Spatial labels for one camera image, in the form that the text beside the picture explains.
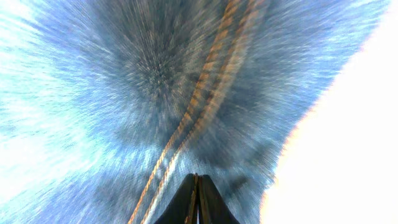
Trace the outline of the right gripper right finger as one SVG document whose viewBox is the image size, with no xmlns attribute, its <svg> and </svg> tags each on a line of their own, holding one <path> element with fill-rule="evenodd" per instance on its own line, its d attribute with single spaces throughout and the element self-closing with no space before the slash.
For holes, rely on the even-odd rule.
<svg viewBox="0 0 398 224">
<path fill-rule="evenodd" d="M 198 179 L 198 216 L 199 224 L 240 224 L 209 175 Z"/>
</svg>

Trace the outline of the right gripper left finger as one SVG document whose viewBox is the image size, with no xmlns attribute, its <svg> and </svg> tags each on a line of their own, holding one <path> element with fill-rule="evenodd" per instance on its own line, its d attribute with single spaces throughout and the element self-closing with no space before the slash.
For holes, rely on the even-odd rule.
<svg viewBox="0 0 398 224">
<path fill-rule="evenodd" d="M 189 224 L 195 218 L 197 174 L 187 174 L 155 224 Z"/>
</svg>

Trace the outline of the blue denim jeans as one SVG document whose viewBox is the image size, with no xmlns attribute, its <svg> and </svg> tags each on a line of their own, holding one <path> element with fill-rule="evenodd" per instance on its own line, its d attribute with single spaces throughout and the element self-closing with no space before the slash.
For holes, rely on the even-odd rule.
<svg viewBox="0 0 398 224">
<path fill-rule="evenodd" d="M 154 223 L 189 173 L 259 223 L 388 1 L 1 2 L 1 222 Z"/>
</svg>

